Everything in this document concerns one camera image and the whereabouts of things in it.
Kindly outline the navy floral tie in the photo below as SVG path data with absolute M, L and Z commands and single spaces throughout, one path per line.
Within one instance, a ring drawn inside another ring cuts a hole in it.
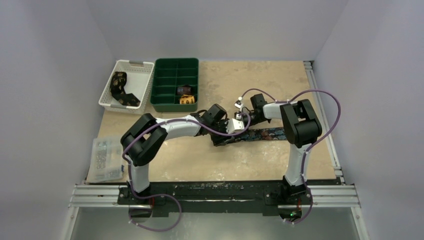
M 240 142 L 287 140 L 283 127 L 248 129 L 247 131 L 236 136 L 211 135 L 210 138 L 215 147 Z

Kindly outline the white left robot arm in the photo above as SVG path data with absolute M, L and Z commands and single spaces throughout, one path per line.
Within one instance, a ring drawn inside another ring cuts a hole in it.
M 120 144 L 123 157 L 129 164 L 129 197 L 138 205 L 149 199 L 149 164 L 167 140 L 181 137 L 210 135 L 211 138 L 229 137 L 226 130 L 228 114 L 219 104 L 180 118 L 158 118 L 143 114 L 123 134 Z

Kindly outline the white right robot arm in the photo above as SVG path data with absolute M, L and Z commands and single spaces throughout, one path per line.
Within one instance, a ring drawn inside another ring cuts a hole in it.
M 235 102 L 239 111 L 228 121 L 229 134 L 245 131 L 249 126 L 271 120 L 281 120 L 286 140 L 290 143 L 289 160 L 282 179 L 282 200 L 294 203 L 307 190 L 306 166 L 310 148 L 322 134 L 321 123 L 308 99 L 294 102 L 268 103 L 262 94 L 250 98 L 251 111 L 243 111 L 242 97 Z

